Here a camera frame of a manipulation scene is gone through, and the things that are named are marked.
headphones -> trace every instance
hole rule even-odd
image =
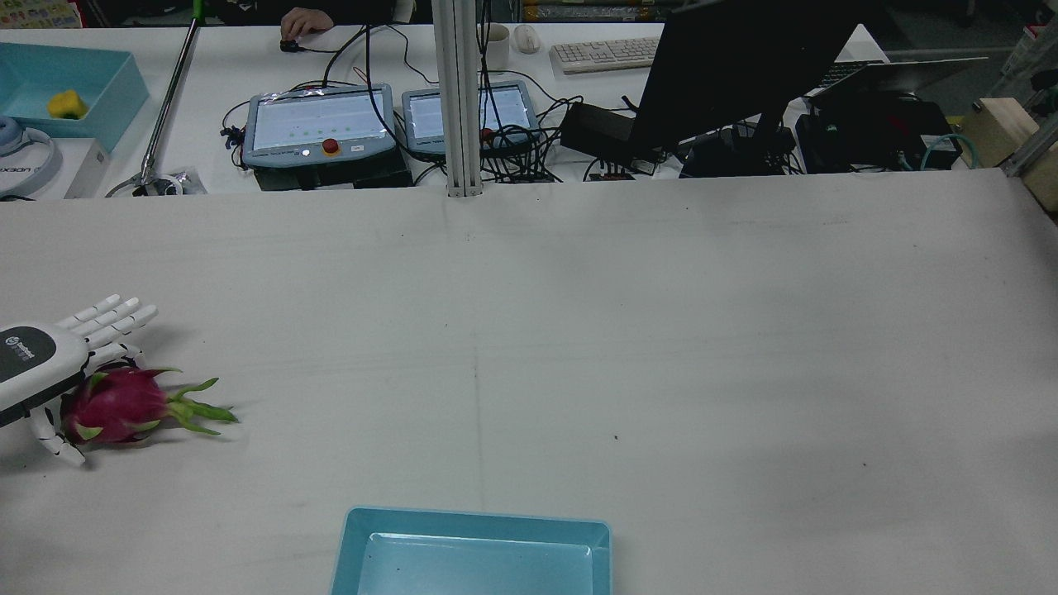
[[[51,137],[36,128],[23,128],[13,118],[0,115],[0,158],[14,155],[33,143],[47,145],[48,158],[26,179],[14,186],[0,188],[0,196],[12,194],[29,196],[37,192],[51,181],[62,164],[62,154],[58,151]]]

robotic hand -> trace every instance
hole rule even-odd
[[[0,328],[0,428],[29,417],[30,427],[49,452],[80,465],[85,457],[55,431],[51,412],[41,407],[77,386],[99,366],[116,361],[139,365],[142,353],[115,343],[158,314],[132,298],[111,295],[56,324],[19,323]]]

table surface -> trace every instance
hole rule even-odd
[[[602,107],[622,107],[621,95],[638,102],[646,82],[646,69],[565,75],[555,73],[546,48],[552,43],[591,39],[621,39],[660,35],[656,23],[610,24],[535,24],[544,50],[525,55],[511,50],[510,70],[525,72],[535,78],[555,97],[583,95],[585,101]],[[411,39],[408,61],[431,78],[437,79],[436,51],[432,25],[401,25]],[[357,28],[339,26],[303,39],[303,46],[315,49],[339,48]],[[68,47],[90,47],[131,52],[150,92],[140,113],[112,151],[111,164],[102,183],[103,193],[140,170],[147,140],[153,129],[162,97],[186,30],[123,29],[78,31],[5,31],[3,40],[26,43],[48,43]],[[425,89],[430,85],[402,62],[404,39],[389,30],[371,35],[371,78],[388,83],[395,105],[407,90]],[[174,173],[194,167],[206,191],[213,194],[255,192],[253,175],[232,165],[230,151],[219,136],[220,122],[232,107],[258,93],[285,91],[298,83],[321,78],[330,55],[303,52],[284,53],[278,47],[278,28],[203,28],[198,33],[183,90],[170,115],[166,141],[158,156],[159,173]],[[865,29],[858,28],[839,59],[884,59],[881,50]],[[335,62],[331,78],[357,83],[353,67],[363,69],[364,46],[351,46]],[[519,78],[498,75],[496,79]],[[527,82],[537,110],[551,104],[534,85]],[[800,102],[792,104],[788,125],[797,119]],[[546,122],[558,125],[561,112]],[[245,122],[247,108],[233,113],[232,123]],[[591,159],[583,154],[555,147],[553,161],[564,180],[580,180]],[[425,165],[413,162],[413,173]],[[677,170],[665,168],[659,177],[675,177]],[[427,178],[427,183],[443,184],[440,174]]]
[[[1058,593],[1020,181],[438,190],[0,204],[5,319],[157,303],[242,420],[90,469],[0,431],[0,592],[327,593],[384,505],[605,520],[617,595]]]

white keyboard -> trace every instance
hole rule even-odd
[[[654,64],[657,37],[610,39],[551,46],[551,61],[565,74],[603,72],[624,68],[650,68]]]

red emergency stop button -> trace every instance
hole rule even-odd
[[[338,141],[334,139],[327,139],[324,141],[324,155],[327,157],[334,157],[340,152],[342,152],[342,146],[338,144]]]

